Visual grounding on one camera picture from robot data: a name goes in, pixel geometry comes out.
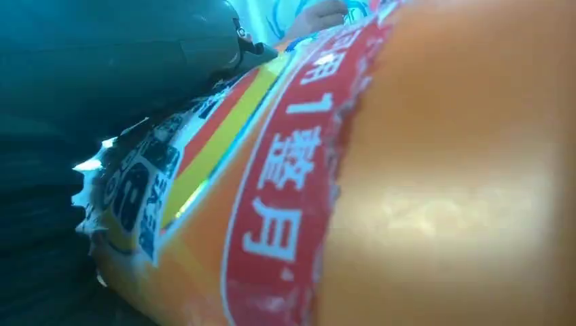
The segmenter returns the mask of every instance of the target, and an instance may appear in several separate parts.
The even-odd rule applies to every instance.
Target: dark fabric
[[[0,130],[11,129],[9,120]],[[1,139],[0,325],[155,325],[99,284],[89,241],[75,232],[85,212],[71,204],[83,184],[72,167],[97,142],[7,132]]]
[[[110,136],[233,69],[235,18],[223,0],[0,1],[0,108]]]

